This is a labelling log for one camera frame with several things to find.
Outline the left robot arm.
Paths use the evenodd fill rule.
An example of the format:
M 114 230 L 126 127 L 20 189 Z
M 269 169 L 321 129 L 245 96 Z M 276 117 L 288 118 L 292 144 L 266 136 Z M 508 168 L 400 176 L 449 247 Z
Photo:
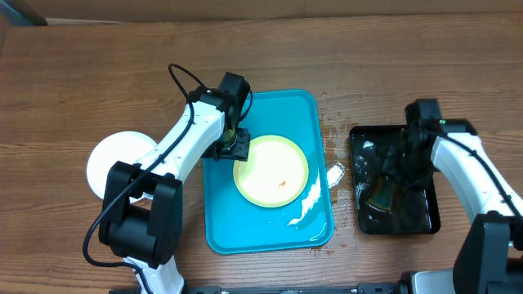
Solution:
M 227 72 L 216 88 L 185 91 L 187 104 L 159 142 L 135 131 L 106 137 L 87 161 L 87 183 L 102 199 L 88 230 L 133 270 L 136 293 L 182 293 L 185 280 L 174 259 L 182 231 L 183 184 L 201 158 L 248 159 L 250 135 L 239 127 L 253 93 L 244 77 Z

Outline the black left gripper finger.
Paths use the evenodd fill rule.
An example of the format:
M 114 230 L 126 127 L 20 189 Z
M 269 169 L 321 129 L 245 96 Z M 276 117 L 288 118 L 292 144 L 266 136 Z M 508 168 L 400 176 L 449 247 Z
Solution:
M 247 160 L 250 144 L 250 134 L 248 129 L 239 128 L 236 135 L 236 159 Z
M 216 152 L 214 156 L 215 161 L 220 160 L 239 160 L 244 161 L 245 160 L 245 152 L 236 152 L 231 150 L 221 150 L 220 152 Z

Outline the white plate with stain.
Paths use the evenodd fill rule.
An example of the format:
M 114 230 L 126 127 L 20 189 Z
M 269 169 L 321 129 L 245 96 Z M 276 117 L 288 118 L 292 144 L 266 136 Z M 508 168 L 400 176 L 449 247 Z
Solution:
M 103 199 L 110 168 L 117 161 L 133 164 L 155 146 L 153 139 L 136 131 L 121 131 L 106 137 L 87 160 L 87 182 L 92 192 Z

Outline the yellow-green plate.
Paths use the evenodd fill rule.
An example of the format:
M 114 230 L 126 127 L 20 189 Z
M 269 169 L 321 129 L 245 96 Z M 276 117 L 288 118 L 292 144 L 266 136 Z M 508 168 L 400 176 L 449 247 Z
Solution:
M 238 191 L 259 207 L 282 207 L 305 189 L 309 166 L 293 141 L 275 135 L 250 141 L 248 159 L 235 161 L 233 179 Z

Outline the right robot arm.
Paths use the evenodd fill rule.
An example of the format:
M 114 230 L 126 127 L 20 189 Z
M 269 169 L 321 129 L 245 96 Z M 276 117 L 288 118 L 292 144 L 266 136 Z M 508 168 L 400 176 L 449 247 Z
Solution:
M 402 293 L 520 293 L 522 199 L 504 180 L 466 119 L 445 119 L 435 99 L 405 107 L 406 126 L 382 171 L 404 188 L 424 189 L 439 171 L 458 196 L 471 228 L 450 269 L 403 274 Z

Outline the green yellow sponge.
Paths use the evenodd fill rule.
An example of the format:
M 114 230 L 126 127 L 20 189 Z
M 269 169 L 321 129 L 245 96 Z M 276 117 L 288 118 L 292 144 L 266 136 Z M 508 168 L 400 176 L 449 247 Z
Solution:
M 388 176 L 378 176 L 371 186 L 365 203 L 373 210 L 389 214 L 399 193 L 397 184 Z

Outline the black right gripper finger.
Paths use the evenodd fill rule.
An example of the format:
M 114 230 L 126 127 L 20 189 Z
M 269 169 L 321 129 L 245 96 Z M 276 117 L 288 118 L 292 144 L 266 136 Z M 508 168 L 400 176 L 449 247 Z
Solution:
M 393 176 L 392 181 L 396 186 L 392 203 L 399 204 L 405 196 L 429 189 L 433 183 L 433 178 L 432 176 L 424 176 L 412 180 L 405 176 Z
M 401 153 L 395 145 L 385 145 L 379 148 L 381 159 L 381 173 L 392 180 L 401 178 L 400 158 Z

